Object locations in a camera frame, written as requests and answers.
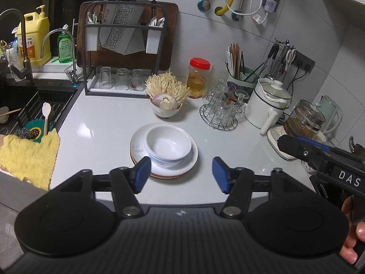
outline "kitchen sink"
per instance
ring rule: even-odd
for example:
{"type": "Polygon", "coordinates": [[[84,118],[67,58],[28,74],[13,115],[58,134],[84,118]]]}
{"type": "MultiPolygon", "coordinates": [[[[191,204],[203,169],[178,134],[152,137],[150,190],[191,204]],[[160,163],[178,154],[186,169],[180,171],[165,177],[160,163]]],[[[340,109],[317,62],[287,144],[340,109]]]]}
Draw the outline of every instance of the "kitchen sink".
{"type": "Polygon", "coordinates": [[[13,134],[28,121],[43,119],[44,102],[51,104],[54,114],[49,123],[59,131],[82,88],[73,87],[68,80],[35,79],[33,85],[27,85],[26,81],[8,79],[0,87],[0,107],[7,106],[9,111],[22,110],[11,113],[8,121],[0,124],[0,134],[13,134]]]}

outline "wooden cutting board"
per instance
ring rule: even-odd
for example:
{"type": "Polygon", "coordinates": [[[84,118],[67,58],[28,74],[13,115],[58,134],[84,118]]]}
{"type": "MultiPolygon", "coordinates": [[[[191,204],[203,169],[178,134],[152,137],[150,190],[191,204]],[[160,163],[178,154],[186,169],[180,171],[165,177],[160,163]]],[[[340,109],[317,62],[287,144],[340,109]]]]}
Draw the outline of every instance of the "wooden cutting board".
{"type": "MultiPolygon", "coordinates": [[[[81,50],[85,50],[85,42],[83,42],[83,28],[81,27],[85,21],[87,21],[85,10],[93,3],[84,2],[80,6],[80,13],[78,18],[77,28],[77,65],[83,66],[83,55],[81,50]]],[[[178,6],[175,3],[169,2],[157,2],[157,5],[163,7],[166,13],[168,13],[167,29],[165,33],[165,39],[162,45],[162,54],[159,64],[159,70],[168,70],[171,63],[171,53],[175,37],[176,21],[178,14],[178,6]]],[[[161,9],[156,9],[157,19],[162,17],[161,9]]],[[[148,25],[152,18],[152,8],[144,7],[144,11],[141,15],[140,23],[148,25]]],[[[142,30],[143,40],[147,41],[148,30],[142,30]]],[[[103,47],[99,47],[97,51],[86,52],[86,65],[89,64],[91,58],[92,67],[114,67],[114,68],[127,68],[127,69],[152,69],[156,61],[155,54],[146,54],[144,51],[129,55],[118,54],[114,51],[108,50],[103,47]]]]}

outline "yellow dish soap bottle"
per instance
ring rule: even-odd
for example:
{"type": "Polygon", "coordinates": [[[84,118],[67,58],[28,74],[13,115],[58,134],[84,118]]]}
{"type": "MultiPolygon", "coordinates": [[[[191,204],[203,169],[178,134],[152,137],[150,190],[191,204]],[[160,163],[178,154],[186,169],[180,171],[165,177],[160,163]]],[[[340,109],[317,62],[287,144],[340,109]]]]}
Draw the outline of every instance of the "yellow dish soap bottle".
{"type": "MultiPolygon", "coordinates": [[[[37,7],[41,10],[41,13],[37,12],[27,13],[24,15],[25,18],[25,30],[27,33],[27,51],[30,63],[33,67],[39,67],[44,65],[51,59],[51,48],[49,44],[49,38],[44,43],[43,58],[41,59],[41,45],[43,38],[49,32],[49,20],[44,13],[45,5],[37,7]]],[[[18,41],[19,51],[23,51],[21,41],[21,23],[18,27],[18,41]]]]}

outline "bottle label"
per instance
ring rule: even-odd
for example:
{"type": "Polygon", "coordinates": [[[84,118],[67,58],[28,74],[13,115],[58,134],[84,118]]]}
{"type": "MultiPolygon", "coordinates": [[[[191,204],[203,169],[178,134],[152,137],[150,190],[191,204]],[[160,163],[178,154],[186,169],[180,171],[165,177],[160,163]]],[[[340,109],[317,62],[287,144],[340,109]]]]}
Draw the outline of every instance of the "bottle label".
{"type": "MultiPolygon", "coordinates": [[[[23,52],[23,44],[21,37],[18,38],[18,46],[19,46],[19,51],[23,52]]],[[[27,52],[28,52],[28,58],[35,59],[34,36],[27,36],[27,52]]]]}
{"type": "Polygon", "coordinates": [[[60,40],[59,46],[60,59],[72,58],[72,41],[69,38],[63,38],[60,40]]]}

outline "finger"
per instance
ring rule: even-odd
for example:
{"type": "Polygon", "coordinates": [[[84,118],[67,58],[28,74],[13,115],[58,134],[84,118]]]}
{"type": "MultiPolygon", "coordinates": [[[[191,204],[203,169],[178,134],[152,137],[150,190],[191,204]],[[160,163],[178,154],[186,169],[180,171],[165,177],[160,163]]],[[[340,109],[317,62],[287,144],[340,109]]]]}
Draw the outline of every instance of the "finger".
{"type": "Polygon", "coordinates": [[[356,227],[356,236],[360,241],[365,242],[365,222],[360,222],[356,227]]]}
{"type": "Polygon", "coordinates": [[[354,264],[357,260],[357,254],[352,248],[342,246],[340,256],[346,260],[349,264],[354,264]]]}
{"type": "Polygon", "coordinates": [[[347,199],[344,201],[344,204],[342,204],[341,211],[344,214],[350,213],[352,210],[352,196],[347,197],[347,199]]]}
{"type": "Polygon", "coordinates": [[[347,221],[349,222],[349,232],[347,234],[344,244],[349,248],[353,248],[357,241],[356,227],[351,225],[351,213],[346,214],[346,218],[347,218],[347,221]]]}

